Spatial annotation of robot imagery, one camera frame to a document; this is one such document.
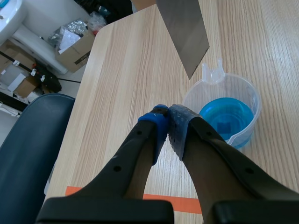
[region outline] metal plate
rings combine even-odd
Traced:
[[[209,49],[198,0],[156,0],[184,69],[191,79]]]

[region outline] plastic measuring cup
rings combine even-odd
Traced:
[[[187,92],[183,105],[202,115],[228,144],[244,146],[261,111],[261,98],[245,78],[225,73],[222,60],[210,70],[202,64],[202,79]]]

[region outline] blue rubber fingertip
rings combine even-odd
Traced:
[[[0,8],[4,8],[4,6],[9,2],[9,0],[0,0]]]
[[[167,109],[169,111],[169,108],[165,105],[157,105],[154,108],[163,108]],[[167,133],[168,133],[168,127],[169,127],[169,121],[170,116],[167,114],[165,117],[163,114],[160,113],[146,113],[145,115],[141,116],[138,121],[141,120],[148,120],[151,122],[154,122],[157,125],[157,145],[154,155],[154,163],[155,165],[157,163],[158,157],[160,155],[161,148],[166,141]]]

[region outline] white sink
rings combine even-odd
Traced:
[[[27,10],[23,0],[9,0],[0,9],[0,45],[11,37],[25,19]]]

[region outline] white pipe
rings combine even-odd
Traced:
[[[39,55],[45,62],[47,62],[59,73],[66,74],[68,72],[68,70],[55,59],[55,49],[46,41],[32,33],[23,24],[20,25],[18,30],[13,34],[13,38],[20,41],[26,47]]]

